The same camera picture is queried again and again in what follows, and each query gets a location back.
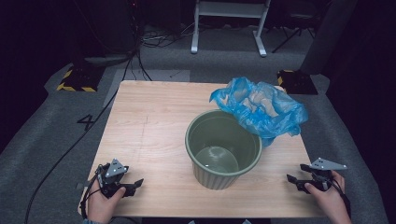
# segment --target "person's left hand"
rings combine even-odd
[[[91,196],[88,198],[88,219],[95,222],[108,223],[113,217],[114,209],[124,195],[126,188],[120,188],[109,199],[102,194],[99,188],[99,182],[96,179],[90,190]]]

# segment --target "table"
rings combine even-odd
[[[130,169],[121,180],[145,178],[115,216],[127,217],[323,217],[312,195],[297,191],[286,174],[301,179],[309,164],[300,135],[283,134],[259,163],[227,189],[200,185],[184,145],[190,122],[218,108],[210,93],[225,84],[122,81],[89,179],[99,164],[117,158]]]
[[[199,38],[199,16],[221,16],[221,17],[242,17],[260,19],[259,30],[253,31],[257,48],[262,57],[267,56],[262,44],[262,27],[267,17],[271,0],[266,0],[264,4],[227,3],[227,2],[206,2],[196,0],[194,14],[194,34],[192,36],[191,53],[198,51]]]

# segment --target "white metal stand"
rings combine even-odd
[[[260,19],[259,30],[253,31],[257,48],[262,57],[267,56],[264,45],[262,44],[261,34],[267,17],[268,8],[271,0],[266,0],[265,4],[245,4],[245,3],[223,3],[205,2],[196,0],[194,15],[194,34],[192,36],[191,53],[198,52],[199,37],[199,16],[223,16],[223,17],[243,17]]]

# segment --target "plastic bag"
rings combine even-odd
[[[233,78],[226,88],[213,91],[209,102],[212,100],[222,111],[233,114],[242,127],[260,136],[264,147],[283,133],[299,134],[299,124],[308,120],[304,105],[273,85],[256,85],[246,77]]]

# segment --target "human hand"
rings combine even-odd
[[[88,198],[88,219],[95,222],[108,223],[113,217],[114,209],[124,195],[126,188],[120,188],[109,199],[102,194],[99,188],[99,182],[95,179]]]
[[[338,182],[341,190],[345,192],[345,179],[335,171],[332,171],[332,177]],[[304,186],[315,197],[318,205],[333,224],[352,223],[344,201],[335,187],[332,186],[327,191],[321,191],[309,183]]]

